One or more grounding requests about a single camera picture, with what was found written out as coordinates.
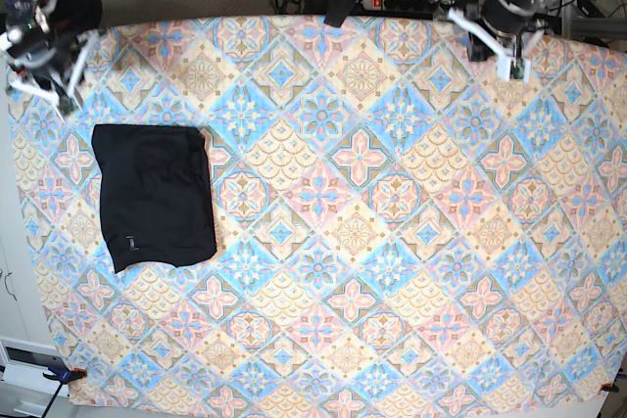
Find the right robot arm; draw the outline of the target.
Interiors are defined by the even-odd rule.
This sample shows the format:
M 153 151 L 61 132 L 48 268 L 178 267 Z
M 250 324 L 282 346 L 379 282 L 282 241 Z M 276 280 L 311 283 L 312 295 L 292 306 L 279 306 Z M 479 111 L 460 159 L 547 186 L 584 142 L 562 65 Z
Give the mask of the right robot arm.
M 16 74 L 7 90 L 44 100 L 60 118 L 82 108 L 78 91 L 99 38 L 102 0 L 9 0 L 1 53 Z

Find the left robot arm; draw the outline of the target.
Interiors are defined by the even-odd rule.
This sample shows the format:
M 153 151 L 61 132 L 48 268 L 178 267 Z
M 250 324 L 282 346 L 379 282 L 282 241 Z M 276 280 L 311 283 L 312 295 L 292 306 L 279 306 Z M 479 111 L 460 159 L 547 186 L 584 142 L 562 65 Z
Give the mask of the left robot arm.
M 527 82 L 531 51 L 555 29 L 549 12 L 561 8 L 562 0 L 458 0 L 446 18 L 467 33 L 469 61 L 494 58 L 497 78 Z

